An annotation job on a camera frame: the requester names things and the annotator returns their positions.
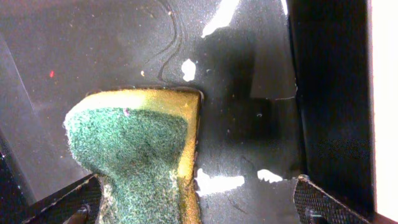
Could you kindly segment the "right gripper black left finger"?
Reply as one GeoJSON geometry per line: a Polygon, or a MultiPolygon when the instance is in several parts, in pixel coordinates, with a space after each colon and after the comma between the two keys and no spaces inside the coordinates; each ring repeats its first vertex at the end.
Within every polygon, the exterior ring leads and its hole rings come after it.
{"type": "Polygon", "coordinates": [[[100,210],[101,184],[90,174],[34,203],[20,214],[21,223],[64,223],[78,212],[95,224],[100,210]]]}

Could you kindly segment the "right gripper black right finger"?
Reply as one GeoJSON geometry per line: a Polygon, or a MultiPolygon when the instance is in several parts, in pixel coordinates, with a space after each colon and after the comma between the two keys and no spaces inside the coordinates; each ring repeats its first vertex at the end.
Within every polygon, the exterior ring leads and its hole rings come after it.
{"type": "Polygon", "coordinates": [[[307,175],[298,176],[293,201],[301,223],[370,223],[362,215],[315,185],[307,175]]]}

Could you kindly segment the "green yellow sponge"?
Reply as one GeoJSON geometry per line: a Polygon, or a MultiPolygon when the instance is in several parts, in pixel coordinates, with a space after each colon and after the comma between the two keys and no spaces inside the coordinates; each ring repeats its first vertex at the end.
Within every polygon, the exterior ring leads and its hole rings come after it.
{"type": "Polygon", "coordinates": [[[201,98],[194,90],[102,91],[65,115],[72,157],[101,184],[98,223],[200,223],[201,98]]]}

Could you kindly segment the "black water tray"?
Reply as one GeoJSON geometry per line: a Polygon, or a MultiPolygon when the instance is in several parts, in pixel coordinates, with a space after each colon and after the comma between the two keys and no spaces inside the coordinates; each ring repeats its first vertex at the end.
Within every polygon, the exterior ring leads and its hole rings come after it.
{"type": "Polygon", "coordinates": [[[374,210],[366,1],[2,1],[1,222],[90,175],[63,121],[124,88],[202,95],[203,223],[298,223],[305,174],[374,210]]]}

